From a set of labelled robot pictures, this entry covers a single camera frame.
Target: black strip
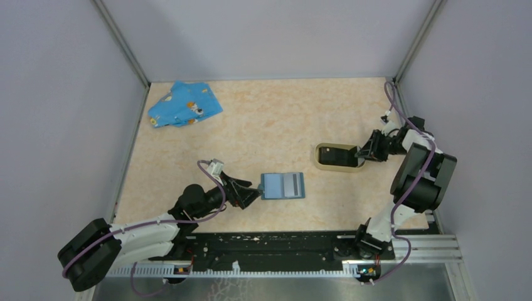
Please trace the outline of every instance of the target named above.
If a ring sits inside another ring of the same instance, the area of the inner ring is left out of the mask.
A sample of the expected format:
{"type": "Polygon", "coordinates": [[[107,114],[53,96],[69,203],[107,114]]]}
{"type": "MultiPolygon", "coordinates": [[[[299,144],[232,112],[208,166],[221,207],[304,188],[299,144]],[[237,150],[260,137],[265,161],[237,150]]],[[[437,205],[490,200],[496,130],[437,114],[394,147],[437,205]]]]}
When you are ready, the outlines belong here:
{"type": "Polygon", "coordinates": [[[299,191],[297,190],[297,174],[293,174],[294,177],[294,196],[299,196],[299,191]]]}

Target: cable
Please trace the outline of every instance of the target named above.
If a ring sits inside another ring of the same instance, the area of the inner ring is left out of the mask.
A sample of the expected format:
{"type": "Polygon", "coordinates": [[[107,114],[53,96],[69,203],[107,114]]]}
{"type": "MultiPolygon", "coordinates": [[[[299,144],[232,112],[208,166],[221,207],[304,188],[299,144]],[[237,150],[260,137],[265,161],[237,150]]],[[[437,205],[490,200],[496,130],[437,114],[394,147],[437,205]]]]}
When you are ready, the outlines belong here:
{"type": "Polygon", "coordinates": [[[123,230],[116,230],[116,231],[113,231],[113,232],[110,232],[110,233],[107,233],[106,235],[103,235],[102,237],[100,237],[99,239],[95,240],[93,243],[91,243],[88,247],[86,247],[83,251],[81,251],[78,255],[74,256],[74,258],[72,258],[72,260],[70,260],[67,265],[65,265],[65,268],[63,269],[63,278],[67,278],[67,272],[68,272],[68,269],[70,269],[70,267],[72,267],[72,265],[74,263],[76,263],[76,261],[78,261],[83,255],[87,254],[87,252],[89,252],[90,250],[92,250],[92,248],[94,248],[95,246],[101,244],[103,241],[105,241],[107,238],[110,238],[111,236],[114,236],[116,234],[119,234],[119,233],[122,233],[122,232],[126,232],[126,231],[131,231],[131,230],[135,230],[135,229],[138,229],[138,228],[142,228],[142,227],[146,227],[146,226],[151,226],[153,224],[159,224],[159,223],[162,223],[162,224],[176,224],[176,223],[183,223],[183,224],[197,224],[197,223],[202,223],[204,221],[208,221],[209,219],[212,219],[214,218],[216,215],[218,215],[218,213],[221,212],[222,208],[224,207],[225,205],[225,201],[226,201],[226,196],[225,196],[225,191],[223,189],[223,186],[213,177],[209,174],[209,172],[207,172],[205,170],[205,168],[203,168],[201,166],[201,164],[210,164],[210,161],[206,161],[206,160],[199,160],[197,162],[198,164],[198,167],[199,169],[205,174],[207,175],[207,177],[209,179],[211,179],[215,184],[216,186],[218,186],[218,188],[220,188],[220,191],[221,191],[221,197],[222,197],[222,201],[221,201],[221,205],[220,207],[218,208],[218,210],[216,212],[214,212],[214,214],[210,215],[210,216],[207,216],[206,218],[203,218],[203,219],[197,219],[197,220],[192,220],[192,221],[188,221],[188,220],[179,220],[179,219],[164,219],[164,220],[160,220],[160,221],[147,221],[145,223],[140,223],[140,224],[135,224],[135,225],[132,225],[132,226],[129,226],[129,227],[125,227],[123,230]]]}
{"type": "Polygon", "coordinates": [[[137,295],[137,296],[140,296],[140,297],[143,297],[143,298],[149,298],[149,297],[154,297],[156,295],[159,295],[160,293],[164,292],[168,286],[168,281],[166,279],[163,279],[163,282],[164,284],[162,285],[162,287],[153,292],[153,293],[141,293],[137,290],[137,288],[135,288],[135,283],[133,281],[133,275],[135,275],[135,269],[137,267],[137,263],[133,263],[133,267],[131,268],[131,274],[129,275],[129,283],[131,284],[131,290],[137,295]]]}
{"type": "Polygon", "coordinates": [[[419,180],[421,179],[421,177],[423,176],[423,174],[425,173],[425,171],[427,170],[428,168],[428,165],[430,164],[430,161],[432,160],[432,157],[434,156],[434,152],[436,151],[436,143],[434,143],[434,141],[432,139],[428,139],[427,136],[420,130],[418,129],[406,116],[405,114],[397,107],[397,103],[395,102],[395,95],[397,94],[397,90],[396,90],[396,87],[394,85],[393,82],[391,81],[386,81],[384,83],[384,92],[386,94],[386,97],[388,97],[388,100],[390,101],[391,103],[391,107],[390,108],[394,108],[396,111],[397,111],[397,114],[399,114],[399,116],[413,129],[415,130],[418,134],[420,134],[423,138],[426,138],[426,140],[428,141],[428,143],[430,144],[430,153],[428,154],[428,157],[427,157],[427,160],[425,160],[425,163],[423,163],[423,166],[421,167],[421,169],[419,170],[419,173],[417,174],[416,178],[414,179],[414,181],[412,182],[412,184],[408,187],[408,189],[405,191],[405,193],[403,193],[403,195],[401,196],[401,198],[397,201],[397,203],[395,203],[394,207],[392,208],[391,210],[391,215],[390,215],[390,222],[391,222],[391,235],[396,239],[396,240],[403,240],[403,241],[406,241],[406,243],[408,244],[408,251],[407,251],[407,254],[405,255],[405,257],[403,258],[403,260],[401,260],[400,263],[398,263],[395,267],[393,267],[391,270],[387,271],[384,275],[382,275],[379,279],[377,280],[374,280],[373,282],[363,282],[363,284],[376,284],[378,282],[381,282],[382,280],[386,279],[388,276],[390,276],[393,272],[397,271],[407,260],[408,260],[408,257],[410,257],[410,253],[412,252],[412,244],[410,243],[410,240],[408,240],[408,238],[406,237],[402,237],[402,236],[398,236],[395,234],[395,223],[394,223],[394,219],[393,219],[393,215],[395,214],[395,211],[397,211],[397,208],[399,208],[399,206],[401,206],[401,204],[407,199],[408,195],[412,192],[412,190],[414,189],[414,187],[417,185],[417,183],[419,182],[419,180]],[[390,95],[390,91],[388,91],[388,87],[391,87],[391,92],[392,92],[392,95],[390,95]]]}
{"type": "Polygon", "coordinates": [[[386,135],[386,137],[389,137],[391,135],[391,133],[393,132],[397,132],[399,129],[393,129],[391,131],[388,132],[388,135],[386,135]]]}

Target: white connector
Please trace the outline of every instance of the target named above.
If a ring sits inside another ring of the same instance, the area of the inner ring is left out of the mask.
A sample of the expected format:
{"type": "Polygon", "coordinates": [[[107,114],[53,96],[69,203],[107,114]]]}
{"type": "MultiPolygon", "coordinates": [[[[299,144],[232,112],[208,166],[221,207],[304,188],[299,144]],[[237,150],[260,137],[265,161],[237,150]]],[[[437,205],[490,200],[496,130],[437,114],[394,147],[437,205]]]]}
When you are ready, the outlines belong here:
{"type": "Polygon", "coordinates": [[[209,164],[209,167],[207,167],[207,172],[213,176],[218,182],[223,184],[223,182],[220,179],[221,170],[223,169],[223,162],[221,162],[218,159],[213,159],[211,163],[209,164]]]}

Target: blue cloth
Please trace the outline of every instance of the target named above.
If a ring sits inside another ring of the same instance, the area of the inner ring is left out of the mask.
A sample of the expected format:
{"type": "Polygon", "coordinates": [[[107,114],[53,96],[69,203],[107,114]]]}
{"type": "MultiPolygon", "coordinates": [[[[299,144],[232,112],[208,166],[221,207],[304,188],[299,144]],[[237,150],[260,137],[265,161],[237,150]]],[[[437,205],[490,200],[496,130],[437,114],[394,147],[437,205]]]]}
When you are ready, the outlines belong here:
{"type": "Polygon", "coordinates": [[[154,127],[182,127],[214,116],[223,110],[207,83],[175,82],[170,92],[148,110],[154,127]]]}

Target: gray wall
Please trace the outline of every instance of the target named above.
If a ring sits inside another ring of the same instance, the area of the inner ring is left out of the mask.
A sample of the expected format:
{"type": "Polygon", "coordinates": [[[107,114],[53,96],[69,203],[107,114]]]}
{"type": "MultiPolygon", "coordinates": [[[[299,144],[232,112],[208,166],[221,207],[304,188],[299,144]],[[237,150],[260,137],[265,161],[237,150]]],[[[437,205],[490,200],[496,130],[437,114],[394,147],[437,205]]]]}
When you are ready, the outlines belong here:
{"type": "Polygon", "coordinates": [[[105,0],[152,82],[393,76],[434,0],[105,0]]]}
{"type": "Polygon", "coordinates": [[[532,295],[532,2],[449,1],[402,85],[458,157],[440,206],[480,300],[532,295]]]}
{"type": "Polygon", "coordinates": [[[73,300],[56,254],[112,209],[144,88],[89,1],[1,1],[0,41],[0,300],[73,300]]]}

